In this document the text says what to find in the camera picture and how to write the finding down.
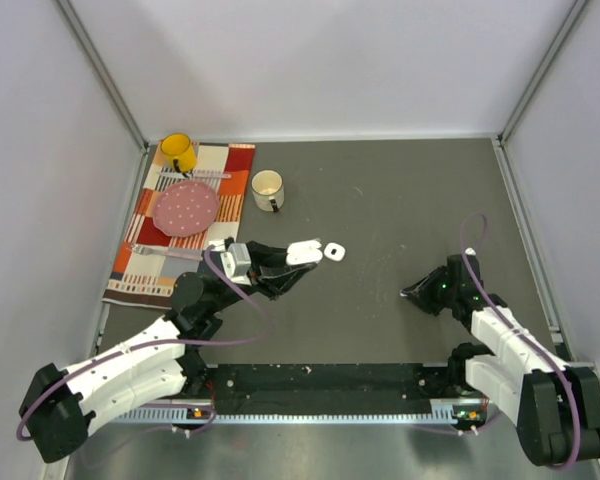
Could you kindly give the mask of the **patchwork placemat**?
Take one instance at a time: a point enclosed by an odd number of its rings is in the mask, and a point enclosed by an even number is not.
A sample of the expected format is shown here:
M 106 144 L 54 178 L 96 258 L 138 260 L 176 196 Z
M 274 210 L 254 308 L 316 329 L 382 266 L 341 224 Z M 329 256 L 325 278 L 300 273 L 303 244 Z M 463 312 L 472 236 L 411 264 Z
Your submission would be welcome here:
M 197 270 L 210 244 L 237 237 L 255 147 L 193 142 L 177 156 L 175 140 L 151 152 L 104 291 L 107 303 L 167 307 L 176 278 Z

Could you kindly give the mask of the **white earbud charging case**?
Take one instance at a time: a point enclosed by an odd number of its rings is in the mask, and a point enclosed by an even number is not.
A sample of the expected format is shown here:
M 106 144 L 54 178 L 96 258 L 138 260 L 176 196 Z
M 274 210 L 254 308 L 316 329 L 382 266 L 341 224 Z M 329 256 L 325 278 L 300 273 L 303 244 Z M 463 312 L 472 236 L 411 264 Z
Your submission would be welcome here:
M 331 261 L 341 262 L 346 255 L 346 249 L 340 244 L 330 242 L 324 247 L 323 254 Z

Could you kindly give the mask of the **pink dotted plate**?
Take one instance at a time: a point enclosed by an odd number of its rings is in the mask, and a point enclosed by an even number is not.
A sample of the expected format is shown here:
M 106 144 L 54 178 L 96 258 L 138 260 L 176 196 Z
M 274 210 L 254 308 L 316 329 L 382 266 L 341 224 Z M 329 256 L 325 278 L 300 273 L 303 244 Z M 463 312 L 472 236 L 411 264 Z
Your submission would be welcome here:
M 206 183 L 185 180 L 166 188 L 152 210 L 154 226 L 169 237 L 185 238 L 206 231 L 216 219 L 220 200 Z

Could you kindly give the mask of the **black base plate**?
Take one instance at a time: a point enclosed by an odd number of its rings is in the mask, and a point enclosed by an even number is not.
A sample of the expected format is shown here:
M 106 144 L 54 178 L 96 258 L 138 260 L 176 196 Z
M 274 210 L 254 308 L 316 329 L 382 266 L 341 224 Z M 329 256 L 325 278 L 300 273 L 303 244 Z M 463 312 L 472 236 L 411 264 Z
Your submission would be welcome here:
M 452 385 L 446 367 L 419 363 L 220 364 L 195 395 L 222 415 L 428 413 L 431 400 L 477 396 Z

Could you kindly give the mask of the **cream mug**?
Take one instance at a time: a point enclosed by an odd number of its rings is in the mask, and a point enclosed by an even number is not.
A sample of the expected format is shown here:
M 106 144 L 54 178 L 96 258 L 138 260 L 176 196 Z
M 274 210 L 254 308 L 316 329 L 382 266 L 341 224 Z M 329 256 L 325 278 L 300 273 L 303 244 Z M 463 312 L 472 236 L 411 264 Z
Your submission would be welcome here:
M 256 206 L 265 212 L 277 213 L 285 201 L 282 176 L 274 170 L 262 170 L 251 180 Z

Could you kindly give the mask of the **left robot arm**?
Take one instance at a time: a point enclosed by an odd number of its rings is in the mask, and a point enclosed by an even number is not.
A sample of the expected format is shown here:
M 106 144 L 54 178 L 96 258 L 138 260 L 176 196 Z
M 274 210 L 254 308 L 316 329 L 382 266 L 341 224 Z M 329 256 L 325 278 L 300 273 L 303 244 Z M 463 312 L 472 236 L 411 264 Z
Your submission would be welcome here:
M 163 397 L 200 394 L 207 374 L 199 350 L 218 344 L 219 312 L 244 301 L 264 316 L 254 295 L 278 299 L 322 258 L 317 239 L 284 248 L 233 238 L 212 243 L 195 270 L 176 278 L 169 309 L 149 326 L 88 360 L 35 373 L 19 408 L 17 439 L 33 442 L 50 464 L 123 414 Z

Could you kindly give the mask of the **white oval case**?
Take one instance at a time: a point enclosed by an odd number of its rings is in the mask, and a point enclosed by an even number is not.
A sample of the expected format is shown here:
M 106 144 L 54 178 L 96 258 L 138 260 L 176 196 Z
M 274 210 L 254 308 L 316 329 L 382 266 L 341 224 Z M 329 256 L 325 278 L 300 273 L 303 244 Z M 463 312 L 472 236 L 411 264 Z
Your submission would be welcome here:
M 288 266 L 318 264 L 323 259 L 322 244 L 318 239 L 291 243 L 286 250 Z

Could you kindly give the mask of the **yellow mug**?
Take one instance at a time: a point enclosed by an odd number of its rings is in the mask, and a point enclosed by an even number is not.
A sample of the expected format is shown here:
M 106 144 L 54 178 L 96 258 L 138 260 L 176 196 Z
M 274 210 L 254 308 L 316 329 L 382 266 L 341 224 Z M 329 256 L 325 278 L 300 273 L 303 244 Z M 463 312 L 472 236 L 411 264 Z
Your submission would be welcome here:
M 173 133 L 165 137 L 161 141 L 160 150 L 175 172 L 190 172 L 197 164 L 193 143 L 184 133 Z

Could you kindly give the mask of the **pink handled fork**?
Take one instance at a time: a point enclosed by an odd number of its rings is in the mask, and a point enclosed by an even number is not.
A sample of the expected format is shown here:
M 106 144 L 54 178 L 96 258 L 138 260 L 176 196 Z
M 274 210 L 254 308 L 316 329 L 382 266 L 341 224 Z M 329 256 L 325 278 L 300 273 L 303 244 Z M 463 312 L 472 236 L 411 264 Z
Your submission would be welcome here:
M 184 259 L 184 260 L 190 260 L 190 261 L 196 261 L 196 262 L 203 261 L 203 257 L 201 255 L 190 254 L 190 253 L 181 253 L 181 252 L 171 251 L 169 249 L 166 249 L 166 250 L 157 249 L 157 248 L 152 248 L 152 247 L 140 245 L 140 244 L 129 244 L 126 246 L 126 248 L 130 252 L 136 253 L 138 255 L 144 255 L 144 256 L 156 255 L 156 256 L 178 258 L 178 259 Z

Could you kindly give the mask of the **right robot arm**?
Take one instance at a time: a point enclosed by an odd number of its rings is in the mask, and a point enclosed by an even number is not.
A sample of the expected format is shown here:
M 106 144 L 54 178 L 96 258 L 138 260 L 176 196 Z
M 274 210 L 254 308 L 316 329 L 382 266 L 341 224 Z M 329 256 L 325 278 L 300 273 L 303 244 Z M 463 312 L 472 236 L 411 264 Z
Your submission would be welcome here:
M 485 292 L 473 250 L 449 256 L 400 295 L 429 315 L 450 311 L 475 338 L 452 351 L 447 384 L 458 395 L 478 391 L 494 403 L 534 465 L 600 459 L 597 375 L 551 353 L 498 295 Z

